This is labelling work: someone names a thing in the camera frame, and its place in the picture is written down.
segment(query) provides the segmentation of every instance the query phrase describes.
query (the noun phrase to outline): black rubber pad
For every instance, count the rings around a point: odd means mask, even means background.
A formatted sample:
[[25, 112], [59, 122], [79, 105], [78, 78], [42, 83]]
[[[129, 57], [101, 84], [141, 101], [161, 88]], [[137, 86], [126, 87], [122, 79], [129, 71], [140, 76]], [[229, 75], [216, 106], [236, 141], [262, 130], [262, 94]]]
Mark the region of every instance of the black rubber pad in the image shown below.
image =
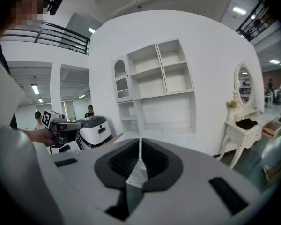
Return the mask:
[[55, 162], [55, 165], [57, 167], [63, 167], [63, 166], [66, 166], [66, 165], [69, 165], [72, 163], [76, 163], [76, 162], [78, 162], [78, 161], [75, 158], [70, 158], [70, 159]]
[[95, 162], [95, 173], [109, 188], [125, 189], [125, 182], [139, 160], [139, 139], [104, 154]]
[[148, 175], [148, 181], [144, 183], [143, 191], [158, 192], [169, 189], [183, 172], [181, 158], [148, 139], [142, 139], [141, 144], [141, 159]]
[[209, 180], [209, 183], [232, 215], [248, 206], [248, 203], [223, 178], [213, 178]]

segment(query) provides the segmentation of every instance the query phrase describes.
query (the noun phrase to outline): black railing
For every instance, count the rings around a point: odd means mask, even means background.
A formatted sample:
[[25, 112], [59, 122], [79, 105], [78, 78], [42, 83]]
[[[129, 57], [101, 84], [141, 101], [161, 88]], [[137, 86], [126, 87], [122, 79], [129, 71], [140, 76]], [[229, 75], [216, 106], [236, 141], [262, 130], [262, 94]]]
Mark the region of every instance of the black railing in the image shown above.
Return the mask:
[[239, 26], [236, 32], [248, 41], [251, 41], [271, 26], [276, 20], [277, 19], [270, 13], [267, 3], [264, 0], [259, 0], [255, 8]]
[[22, 37], [21, 41], [43, 43], [83, 54], [88, 53], [88, 37], [49, 22], [8, 30], [2, 35], [1, 40], [14, 40], [7, 39], [6, 37]]

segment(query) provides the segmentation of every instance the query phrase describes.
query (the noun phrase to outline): wall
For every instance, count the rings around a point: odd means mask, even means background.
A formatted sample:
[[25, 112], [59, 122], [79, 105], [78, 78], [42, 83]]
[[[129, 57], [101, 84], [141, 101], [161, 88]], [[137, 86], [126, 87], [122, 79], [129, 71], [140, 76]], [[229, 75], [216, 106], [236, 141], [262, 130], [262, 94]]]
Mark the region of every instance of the wall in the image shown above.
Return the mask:
[[262, 73], [264, 88], [267, 89], [269, 79], [272, 79], [274, 87], [279, 88], [281, 83], [281, 69]]
[[[245, 62], [252, 72], [257, 107], [261, 110], [264, 107], [263, 82], [254, 47], [230, 28], [203, 16], [153, 10], [118, 17], [100, 27], [91, 36], [88, 58], [95, 113], [108, 119], [114, 136], [120, 134], [122, 127], [111, 63], [123, 54], [176, 38], [191, 69], [196, 99], [195, 139], [186, 147], [210, 155], [219, 154], [228, 114], [225, 103], [233, 99], [237, 64]], [[235, 148], [231, 144], [226, 151]]]
[[76, 99], [73, 100], [74, 111], [76, 120], [84, 118], [85, 113], [88, 111], [89, 100]]
[[36, 112], [35, 105], [20, 106], [15, 111], [15, 117], [19, 129], [34, 130], [37, 124], [34, 113]]
[[39, 112], [41, 112], [42, 116], [43, 116], [43, 114], [44, 114], [45, 109], [50, 109], [50, 110], [52, 109], [52, 108], [51, 108], [51, 103], [37, 105], [36, 107], [37, 107], [37, 110], [38, 110]]
[[68, 49], [39, 43], [2, 41], [6, 61], [39, 61], [86, 68], [87, 56]]

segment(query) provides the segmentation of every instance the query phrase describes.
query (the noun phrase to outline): black slot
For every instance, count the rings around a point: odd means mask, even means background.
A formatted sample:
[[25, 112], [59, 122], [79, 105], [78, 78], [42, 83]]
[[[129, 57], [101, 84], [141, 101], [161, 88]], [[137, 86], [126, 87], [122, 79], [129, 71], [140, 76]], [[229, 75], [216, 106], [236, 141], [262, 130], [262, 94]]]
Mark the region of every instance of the black slot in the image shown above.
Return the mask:
[[239, 213], [248, 206], [248, 203], [223, 178], [213, 178], [209, 180], [209, 183], [232, 215]]
[[100, 133], [104, 132], [105, 130], [106, 130], [106, 128], [103, 127], [103, 128], [98, 130], [98, 133], [100, 134]]
[[77, 160], [75, 158], [69, 158], [69, 159], [66, 159], [66, 160], [55, 162], [55, 165], [57, 167], [63, 167], [63, 166], [66, 166], [66, 165], [69, 165], [69, 164], [72, 164], [72, 163], [76, 163], [76, 162], [77, 162]]
[[71, 147], [69, 146], [69, 145], [65, 145], [65, 146], [63, 146], [60, 150], [59, 150], [59, 152], [66, 152], [66, 151], [68, 151], [68, 150], [70, 150], [71, 149]]

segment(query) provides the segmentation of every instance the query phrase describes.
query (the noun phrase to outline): curved white surface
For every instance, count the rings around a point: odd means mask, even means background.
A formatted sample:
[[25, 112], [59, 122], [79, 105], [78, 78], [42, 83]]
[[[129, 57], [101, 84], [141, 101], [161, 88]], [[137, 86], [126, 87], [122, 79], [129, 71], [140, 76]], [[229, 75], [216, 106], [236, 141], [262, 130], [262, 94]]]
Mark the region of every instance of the curved white surface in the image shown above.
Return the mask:
[[88, 59], [94, 109], [112, 121], [114, 135], [121, 133], [111, 62], [123, 54], [176, 38], [191, 69], [196, 99], [195, 138], [184, 147], [219, 154], [228, 114], [226, 102], [233, 99], [237, 64], [243, 61], [249, 67], [261, 110], [263, 81], [254, 47], [235, 31], [203, 16], [153, 10], [118, 17], [100, 27], [91, 37]]

